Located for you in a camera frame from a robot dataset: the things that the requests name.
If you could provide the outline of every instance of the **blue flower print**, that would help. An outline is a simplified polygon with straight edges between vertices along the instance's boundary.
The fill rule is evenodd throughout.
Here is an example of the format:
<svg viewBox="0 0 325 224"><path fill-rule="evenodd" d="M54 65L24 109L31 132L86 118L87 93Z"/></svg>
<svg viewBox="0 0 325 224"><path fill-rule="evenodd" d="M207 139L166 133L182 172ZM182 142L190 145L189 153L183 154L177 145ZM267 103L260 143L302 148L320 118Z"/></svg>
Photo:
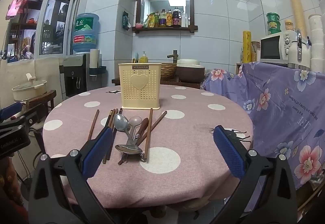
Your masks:
<svg viewBox="0 0 325 224"><path fill-rule="evenodd" d="M276 154L284 154L287 159L291 156L291 146L294 143L294 141L286 142L280 142L277 146L277 148L274 150Z"/></svg>
<svg viewBox="0 0 325 224"><path fill-rule="evenodd" d="M250 62L251 68L254 70L255 65L259 64L260 62Z"/></svg>
<svg viewBox="0 0 325 224"><path fill-rule="evenodd" d="M298 82L297 88L300 92L303 92L306 88L306 84L311 85L316 80L316 73L306 70L295 71L294 80Z"/></svg>
<svg viewBox="0 0 325 224"><path fill-rule="evenodd" d="M253 98L252 100L244 102L243 108L247 112L247 114L251 113L251 111L255 108L255 99Z"/></svg>

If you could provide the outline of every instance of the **bronze faucet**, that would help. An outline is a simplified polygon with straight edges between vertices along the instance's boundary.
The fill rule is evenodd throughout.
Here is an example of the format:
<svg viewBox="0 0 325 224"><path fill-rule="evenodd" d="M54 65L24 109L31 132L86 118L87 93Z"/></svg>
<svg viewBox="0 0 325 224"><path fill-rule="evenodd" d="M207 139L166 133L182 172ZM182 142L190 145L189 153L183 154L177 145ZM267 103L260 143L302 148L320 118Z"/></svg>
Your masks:
<svg viewBox="0 0 325 224"><path fill-rule="evenodd" d="M178 57L177 50L173 50L173 54L167 55L167 58L173 58L173 63L174 64L177 63L177 57Z"/></svg>

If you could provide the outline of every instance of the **heart shape on basket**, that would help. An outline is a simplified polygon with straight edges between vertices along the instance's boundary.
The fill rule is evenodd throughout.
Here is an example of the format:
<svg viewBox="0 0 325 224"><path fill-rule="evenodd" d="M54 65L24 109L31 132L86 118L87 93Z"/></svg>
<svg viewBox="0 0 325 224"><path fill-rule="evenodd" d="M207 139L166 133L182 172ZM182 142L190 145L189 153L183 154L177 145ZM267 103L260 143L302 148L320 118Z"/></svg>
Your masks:
<svg viewBox="0 0 325 224"><path fill-rule="evenodd" d="M130 81L131 84L138 90L141 90L148 83L147 75L131 75Z"/></svg>

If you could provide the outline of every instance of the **dispenser tap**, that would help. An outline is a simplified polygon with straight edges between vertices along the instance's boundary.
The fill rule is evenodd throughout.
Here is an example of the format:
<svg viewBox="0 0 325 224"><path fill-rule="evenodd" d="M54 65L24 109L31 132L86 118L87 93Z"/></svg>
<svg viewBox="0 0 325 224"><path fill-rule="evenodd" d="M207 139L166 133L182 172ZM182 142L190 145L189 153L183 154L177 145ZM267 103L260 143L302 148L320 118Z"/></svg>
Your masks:
<svg viewBox="0 0 325 224"><path fill-rule="evenodd" d="M177 63L177 57L178 57L177 50L173 50L173 54L167 55L167 58L173 58L173 63L174 64Z"/></svg>
<svg viewBox="0 0 325 224"><path fill-rule="evenodd" d="M302 38L301 38L301 32L298 29L297 30L297 46L298 46L298 61L301 61L303 47L302 47Z"/></svg>

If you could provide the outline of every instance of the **white bottle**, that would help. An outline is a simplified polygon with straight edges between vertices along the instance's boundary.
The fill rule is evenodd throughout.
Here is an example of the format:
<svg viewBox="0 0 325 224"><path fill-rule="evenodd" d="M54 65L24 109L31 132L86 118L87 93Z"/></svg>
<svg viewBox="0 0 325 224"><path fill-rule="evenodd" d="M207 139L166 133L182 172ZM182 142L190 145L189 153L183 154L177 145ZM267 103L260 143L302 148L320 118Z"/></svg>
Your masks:
<svg viewBox="0 0 325 224"><path fill-rule="evenodd" d="M186 19L185 19L185 14L184 14L184 12L182 12L182 22L181 22L181 26L182 26L182 27L186 27L186 25L185 25L186 22L185 22L185 21L186 21Z"/></svg>
<svg viewBox="0 0 325 224"><path fill-rule="evenodd" d="M185 27L188 28L189 27L189 19L187 17L187 14L185 15Z"/></svg>

